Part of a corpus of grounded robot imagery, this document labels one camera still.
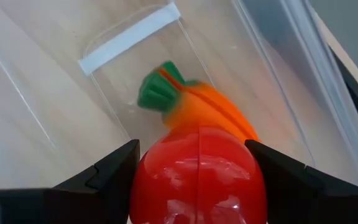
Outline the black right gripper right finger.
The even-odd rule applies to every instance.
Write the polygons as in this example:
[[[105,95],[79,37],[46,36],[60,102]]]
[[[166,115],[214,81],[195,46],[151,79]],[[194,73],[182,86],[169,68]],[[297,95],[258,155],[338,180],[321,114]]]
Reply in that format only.
[[[269,223],[358,223],[358,186],[258,141],[245,145],[264,177]]]

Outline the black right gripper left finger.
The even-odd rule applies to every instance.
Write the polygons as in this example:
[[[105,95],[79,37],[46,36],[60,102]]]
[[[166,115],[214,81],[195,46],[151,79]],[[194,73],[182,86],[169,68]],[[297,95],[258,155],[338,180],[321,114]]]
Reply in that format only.
[[[54,187],[0,189],[0,223],[126,223],[139,160],[132,139]]]

